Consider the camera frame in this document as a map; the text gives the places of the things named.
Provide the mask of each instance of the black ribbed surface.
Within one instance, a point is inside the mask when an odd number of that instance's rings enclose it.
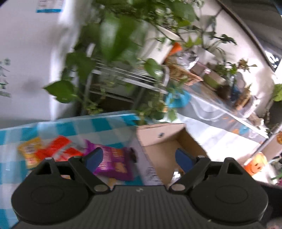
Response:
[[[173,195],[164,186],[116,186],[95,196],[77,217],[52,226],[18,223],[15,229],[263,229],[259,223],[224,226],[199,215],[183,195]]]

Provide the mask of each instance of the orange pumpkin decoration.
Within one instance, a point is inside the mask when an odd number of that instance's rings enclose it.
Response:
[[[262,152],[259,152],[258,154],[256,154],[253,159],[251,160],[250,163],[248,163],[247,165],[244,166],[244,169],[251,175],[255,175],[256,173],[258,173],[259,171],[261,171],[261,169],[267,165],[267,159],[265,157],[265,155]]]
[[[282,145],[282,132],[280,131],[276,136],[277,142]]]

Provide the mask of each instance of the metal shelf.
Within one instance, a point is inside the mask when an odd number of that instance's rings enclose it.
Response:
[[[93,47],[89,47],[87,51],[87,56],[90,57],[93,51]],[[145,89],[150,89],[153,91],[160,92],[162,94],[168,94],[165,90],[165,87],[169,81],[169,68],[165,65],[162,65],[163,69],[163,77],[161,84],[153,77],[151,77],[145,70],[141,68],[132,69],[129,65],[120,64],[118,67],[110,67],[106,63],[102,61],[101,58],[95,58],[96,61],[96,68],[92,71],[92,74],[88,76],[87,83],[85,85],[84,90],[84,105],[87,104],[87,100],[89,98],[90,93],[100,94],[100,92],[92,90],[92,78],[93,74],[102,75],[103,73],[113,73],[118,75],[118,79],[127,83],[131,83],[141,87],[140,92],[138,93],[137,97],[132,101],[129,98],[124,98],[119,95],[107,93],[107,97],[123,100],[126,102],[131,102],[132,109],[136,109],[137,105],[139,104]],[[81,115],[86,115],[86,111],[82,109]]]
[[[169,69],[167,66],[162,65],[163,67],[163,81],[161,84],[162,88],[156,87],[158,83],[156,79],[149,76],[148,73],[142,69],[133,69],[132,71],[125,70],[123,68],[117,67],[109,67],[105,63],[102,62],[101,59],[95,59],[96,61],[96,69],[92,71],[94,74],[101,75],[103,71],[109,71],[113,74],[118,74],[118,79],[127,83],[131,83],[140,87],[144,87],[153,91],[158,91],[162,94],[168,94],[164,88],[168,84],[169,80]]]

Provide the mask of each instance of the open cardboard box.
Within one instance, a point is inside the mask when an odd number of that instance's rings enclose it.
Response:
[[[144,185],[168,185],[175,169],[175,151],[181,148],[196,157],[207,157],[203,148],[186,131],[183,123],[143,125],[136,129],[129,147],[134,148],[137,168]]]

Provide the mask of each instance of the white wall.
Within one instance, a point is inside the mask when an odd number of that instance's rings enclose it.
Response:
[[[11,94],[0,96],[0,128],[73,115],[70,105],[42,87],[58,80],[88,2],[65,0],[62,13],[36,13],[38,0],[8,0],[0,7],[0,61],[11,60],[9,85],[0,90]]]
[[[215,0],[205,0],[202,14],[215,15],[220,9],[221,7]],[[243,72],[242,70],[239,71],[243,74],[247,84],[252,83],[252,94],[256,95],[261,100],[256,113],[263,113],[272,95],[274,85],[272,78],[277,78],[281,75],[282,64],[279,65],[276,72],[273,73],[255,44],[253,44],[243,29],[224,10],[217,16],[216,32],[218,35],[226,34],[233,37],[238,44],[237,46],[233,44],[219,45],[220,48],[226,51],[227,61],[235,63],[239,59],[244,58],[249,60],[249,65],[256,64],[258,66],[250,68],[251,73],[247,71]]]

